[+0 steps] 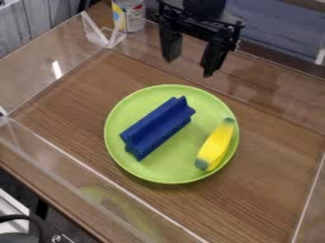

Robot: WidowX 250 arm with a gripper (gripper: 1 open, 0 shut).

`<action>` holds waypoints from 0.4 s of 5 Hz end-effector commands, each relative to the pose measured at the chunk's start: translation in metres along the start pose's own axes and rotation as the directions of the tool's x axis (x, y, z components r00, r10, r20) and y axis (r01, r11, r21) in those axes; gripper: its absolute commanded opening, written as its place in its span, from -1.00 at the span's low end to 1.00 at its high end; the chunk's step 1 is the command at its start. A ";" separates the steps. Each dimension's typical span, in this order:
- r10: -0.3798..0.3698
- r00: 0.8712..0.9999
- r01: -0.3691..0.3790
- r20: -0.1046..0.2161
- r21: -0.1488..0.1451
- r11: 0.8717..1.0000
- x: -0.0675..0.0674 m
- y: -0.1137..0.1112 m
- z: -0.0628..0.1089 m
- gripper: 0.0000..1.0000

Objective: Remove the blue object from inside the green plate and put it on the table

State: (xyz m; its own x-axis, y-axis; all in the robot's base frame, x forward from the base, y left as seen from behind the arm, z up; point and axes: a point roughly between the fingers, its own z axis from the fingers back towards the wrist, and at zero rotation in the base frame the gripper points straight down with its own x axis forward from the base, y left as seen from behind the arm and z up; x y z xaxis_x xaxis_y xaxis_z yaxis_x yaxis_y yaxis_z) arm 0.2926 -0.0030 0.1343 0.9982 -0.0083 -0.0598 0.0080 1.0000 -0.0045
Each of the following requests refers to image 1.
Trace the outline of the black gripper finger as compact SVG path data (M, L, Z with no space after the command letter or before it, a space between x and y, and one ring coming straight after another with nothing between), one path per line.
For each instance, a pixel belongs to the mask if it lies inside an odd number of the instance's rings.
M170 63L182 54L183 34L166 20L160 21L161 57Z
M200 66L203 67L203 77L208 78L222 67L227 53L234 47L232 30L220 28L215 33L203 33L200 39L207 42Z

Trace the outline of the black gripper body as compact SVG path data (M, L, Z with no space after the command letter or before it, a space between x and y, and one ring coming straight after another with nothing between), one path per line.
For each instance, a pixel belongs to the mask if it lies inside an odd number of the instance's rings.
M168 20L188 35L218 37L230 50L238 48L243 21L226 10L227 0L157 0L159 18Z

